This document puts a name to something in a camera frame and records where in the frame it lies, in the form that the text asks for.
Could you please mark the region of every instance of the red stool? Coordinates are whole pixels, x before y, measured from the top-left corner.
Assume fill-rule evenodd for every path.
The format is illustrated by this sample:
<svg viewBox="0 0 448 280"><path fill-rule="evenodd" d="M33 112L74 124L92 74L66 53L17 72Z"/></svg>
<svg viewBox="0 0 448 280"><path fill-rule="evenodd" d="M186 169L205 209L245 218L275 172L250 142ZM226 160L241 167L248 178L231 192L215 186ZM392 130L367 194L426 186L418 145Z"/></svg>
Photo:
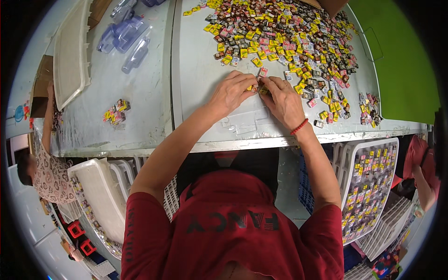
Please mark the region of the red stool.
<svg viewBox="0 0 448 280"><path fill-rule="evenodd" d="M81 243L81 246L79 246L81 250L86 254L86 256L90 255L91 253L96 251L96 247L93 247L90 243L90 239L87 239L83 243Z"/></svg>
<svg viewBox="0 0 448 280"><path fill-rule="evenodd" d="M67 229L69 230L73 238L78 238L86 233L86 231L79 226L79 220L71 223L71 225L69 225Z"/></svg>

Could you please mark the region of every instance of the blue plastic crate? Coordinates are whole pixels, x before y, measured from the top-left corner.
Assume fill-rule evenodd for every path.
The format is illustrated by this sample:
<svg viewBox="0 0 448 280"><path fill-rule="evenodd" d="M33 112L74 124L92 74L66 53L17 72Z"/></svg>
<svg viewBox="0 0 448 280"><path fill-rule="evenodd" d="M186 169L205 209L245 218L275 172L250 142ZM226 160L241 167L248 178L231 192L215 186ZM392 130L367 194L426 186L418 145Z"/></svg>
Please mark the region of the blue plastic crate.
<svg viewBox="0 0 448 280"><path fill-rule="evenodd" d="M305 158L302 151L300 151L300 174L299 174L299 201L303 204L305 209L312 214L314 209L314 196L311 192L310 180L308 179L308 172L306 171Z"/></svg>

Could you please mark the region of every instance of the white table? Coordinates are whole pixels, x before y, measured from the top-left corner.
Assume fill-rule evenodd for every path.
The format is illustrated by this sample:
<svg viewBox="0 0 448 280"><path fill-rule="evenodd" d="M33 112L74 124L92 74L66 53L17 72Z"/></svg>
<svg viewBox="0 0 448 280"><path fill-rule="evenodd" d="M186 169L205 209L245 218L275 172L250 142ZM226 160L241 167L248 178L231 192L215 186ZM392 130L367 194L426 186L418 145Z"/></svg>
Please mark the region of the white table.
<svg viewBox="0 0 448 280"><path fill-rule="evenodd" d="M151 31L149 55L131 74L122 73L120 68L130 51L123 55L114 50L106 55L95 50L102 32L111 22L108 15L117 2L114 0L111 3L101 22L87 34L88 42L93 45L88 51L92 84L66 107L62 134L52 140L52 153L55 155L149 155L172 132L172 114L176 127L195 108L204 104L214 86L234 69L258 73L258 68L250 61L256 54L250 54L236 68L221 66L219 61L214 60L217 44L211 34L202 30L207 25L205 17L213 10L205 8L191 16L182 16L183 11L198 4L196 0L168 0L150 9L138 3L136 14L144 14L153 26L143 33L146 35ZM344 11L349 20L359 27L351 9L345 6ZM367 45L365 37L353 32L352 35L352 53L357 58L359 69L350 76L351 87L342 90L351 105L351 118L340 118L337 123L325 125L323 129L314 127L319 141L340 142L425 132L425 124L408 121L382 120L375 129L360 124L358 92L378 96L379 85L375 65L366 58L362 48L361 40ZM287 70L276 61L264 60L263 64L272 76L283 77L283 71ZM292 84L296 85L298 81L294 76ZM126 121L118 126L103 123L104 111L120 98L131 102ZM328 106L321 101L313 109L308 108L306 100L303 104L310 122L319 119L320 112L328 110ZM292 145L297 145L295 139L272 117L256 95L207 131L192 152Z"/></svg>

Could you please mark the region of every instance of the dark hair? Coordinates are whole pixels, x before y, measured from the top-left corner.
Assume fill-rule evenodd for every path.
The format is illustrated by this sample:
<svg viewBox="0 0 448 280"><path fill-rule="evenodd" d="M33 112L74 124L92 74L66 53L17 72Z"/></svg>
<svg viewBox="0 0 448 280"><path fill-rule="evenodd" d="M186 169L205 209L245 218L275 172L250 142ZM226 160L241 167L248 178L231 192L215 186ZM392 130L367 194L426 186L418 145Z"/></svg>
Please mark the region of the dark hair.
<svg viewBox="0 0 448 280"><path fill-rule="evenodd" d="M24 154L19 157L17 161L17 174L19 180L24 185L33 185L31 176L28 175L28 167L30 166L30 154Z"/></svg>

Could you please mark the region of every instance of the red t-shirt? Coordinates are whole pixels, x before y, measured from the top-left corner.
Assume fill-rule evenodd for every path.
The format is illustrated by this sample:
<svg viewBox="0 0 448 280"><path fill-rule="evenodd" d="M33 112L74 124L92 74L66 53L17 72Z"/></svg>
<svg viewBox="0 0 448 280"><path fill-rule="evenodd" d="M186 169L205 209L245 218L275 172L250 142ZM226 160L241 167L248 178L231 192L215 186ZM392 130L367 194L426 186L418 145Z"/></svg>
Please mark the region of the red t-shirt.
<svg viewBox="0 0 448 280"><path fill-rule="evenodd" d="M428 143L414 135L406 152L405 165L403 167L403 179L414 178L412 175L412 166L422 163ZM429 187L434 190L435 199L439 197L440 180L435 175L434 150L429 149L425 161L422 165L422 173Z"/></svg>
<svg viewBox="0 0 448 280"><path fill-rule="evenodd" d="M344 278L337 206L316 211L299 230L250 174L212 172L190 187L172 223L152 195L129 197L121 279L214 280L230 261L276 280Z"/></svg>

